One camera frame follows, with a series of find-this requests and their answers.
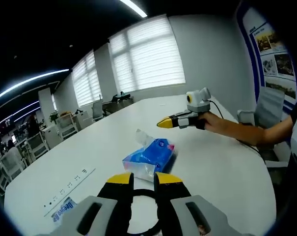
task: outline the black cable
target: black cable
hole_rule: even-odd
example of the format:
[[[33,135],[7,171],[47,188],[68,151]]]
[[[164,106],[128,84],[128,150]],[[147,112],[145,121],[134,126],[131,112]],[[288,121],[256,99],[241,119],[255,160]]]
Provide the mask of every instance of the black cable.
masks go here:
[[[218,111],[219,111],[219,113],[220,113],[221,118],[223,118],[223,115],[222,115],[222,113],[220,112],[220,109],[218,108],[217,104],[216,104],[215,102],[213,102],[212,100],[209,100],[209,101],[212,102],[212,103],[214,103],[214,105],[217,107],[217,109],[218,109]]]
[[[260,152],[259,152],[257,149],[255,149],[254,147],[252,147],[252,146],[249,145],[249,144],[246,144],[246,143],[243,142],[243,141],[240,141],[239,139],[237,139],[237,140],[238,140],[240,143],[244,144],[245,146],[249,147],[250,149],[253,149],[254,151],[256,151],[256,152],[261,156]]]
[[[217,104],[216,104],[214,101],[212,101],[212,100],[209,100],[209,101],[212,102],[212,103],[214,103],[214,105],[217,107],[217,109],[218,109],[218,111],[219,111],[219,113],[220,113],[221,118],[223,118],[223,115],[222,115],[222,113],[220,112],[220,109],[219,109],[219,107],[217,106]],[[240,140],[238,140],[238,141],[239,141],[240,143],[244,144],[245,146],[249,147],[250,149],[253,149],[253,150],[256,151],[259,155],[261,155],[260,152],[259,152],[258,150],[256,150],[254,147],[252,147],[251,145],[246,144],[245,142],[242,142],[242,141],[240,141]]]

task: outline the hand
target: hand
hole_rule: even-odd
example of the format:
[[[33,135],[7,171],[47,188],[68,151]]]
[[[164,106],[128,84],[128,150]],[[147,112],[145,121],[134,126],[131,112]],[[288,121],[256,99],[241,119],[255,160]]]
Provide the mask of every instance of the hand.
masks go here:
[[[211,112],[201,114],[198,119],[205,120],[205,129],[214,133],[222,133],[224,130],[224,119],[219,118]]]

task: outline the white table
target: white table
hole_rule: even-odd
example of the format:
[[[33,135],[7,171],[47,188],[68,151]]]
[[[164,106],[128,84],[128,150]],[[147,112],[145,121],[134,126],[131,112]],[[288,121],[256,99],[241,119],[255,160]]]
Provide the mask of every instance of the white table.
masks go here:
[[[25,169],[7,187],[4,207],[25,235],[49,233],[55,228],[45,204],[83,168],[96,168],[69,196],[80,202],[97,196],[106,180],[124,172],[122,159],[141,146],[135,142],[139,128],[176,145],[172,174],[180,177],[192,195],[199,194],[223,211],[229,224],[241,233],[262,235],[275,221],[276,207],[267,169],[253,150],[238,141],[195,127],[162,129],[163,117],[186,108],[185,95],[141,100],[65,140]],[[215,100],[226,119],[235,119]],[[219,114],[215,106],[211,111]],[[153,189],[135,180],[135,188]],[[151,214],[154,208],[142,206]],[[132,218],[129,232],[152,227],[155,219]]]

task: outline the white roller blind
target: white roller blind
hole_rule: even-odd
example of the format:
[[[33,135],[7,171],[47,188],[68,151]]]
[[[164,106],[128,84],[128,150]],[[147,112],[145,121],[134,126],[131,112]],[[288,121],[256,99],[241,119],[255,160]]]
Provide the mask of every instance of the white roller blind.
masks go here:
[[[73,68],[72,82],[79,107],[100,99],[101,91],[93,51]]]
[[[110,39],[120,91],[185,83],[177,42],[165,16],[147,20]]]

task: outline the blue tissue pack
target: blue tissue pack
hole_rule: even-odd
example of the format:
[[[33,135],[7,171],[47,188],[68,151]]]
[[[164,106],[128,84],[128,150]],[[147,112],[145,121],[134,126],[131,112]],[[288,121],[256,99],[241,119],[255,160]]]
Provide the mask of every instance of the blue tissue pack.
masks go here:
[[[123,159],[126,171],[135,177],[153,181],[155,172],[163,172],[174,152],[174,144],[168,139],[154,139],[147,147],[133,152]]]

